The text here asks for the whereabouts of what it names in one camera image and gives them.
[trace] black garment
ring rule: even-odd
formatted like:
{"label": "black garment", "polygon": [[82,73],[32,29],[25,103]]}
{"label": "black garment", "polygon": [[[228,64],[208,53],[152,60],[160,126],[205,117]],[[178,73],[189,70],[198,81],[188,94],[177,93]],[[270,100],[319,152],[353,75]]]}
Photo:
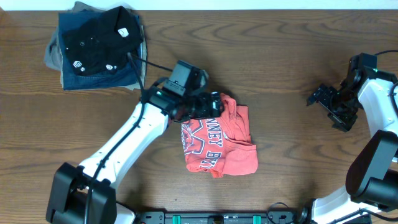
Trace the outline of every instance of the black garment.
{"label": "black garment", "polygon": [[[136,52],[142,43],[138,23],[120,6],[90,19],[79,29],[62,35],[65,54],[77,75],[90,76],[109,71],[114,74],[127,63],[126,54]],[[123,37],[118,30],[128,35]]]}

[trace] wooden table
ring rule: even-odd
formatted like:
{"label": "wooden table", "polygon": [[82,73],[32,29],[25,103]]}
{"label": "wooden table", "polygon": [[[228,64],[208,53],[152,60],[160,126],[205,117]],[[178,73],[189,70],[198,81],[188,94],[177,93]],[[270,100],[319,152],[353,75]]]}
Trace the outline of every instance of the wooden table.
{"label": "wooden table", "polygon": [[[305,100],[321,83],[337,87],[353,55],[397,49],[396,11],[139,14],[151,62],[204,68],[212,90],[249,106],[259,168],[222,179],[189,172],[173,124],[127,173],[119,201],[138,211],[265,210],[274,202],[298,207],[345,184],[370,138],[365,114],[342,133]],[[58,167],[97,151],[138,102],[137,90],[63,91],[59,72],[43,63],[57,21],[58,12],[0,12],[0,223],[45,223]],[[379,68],[397,73],[398,54],[380,56]],[[163,76],[148,67],[146,86]]]}

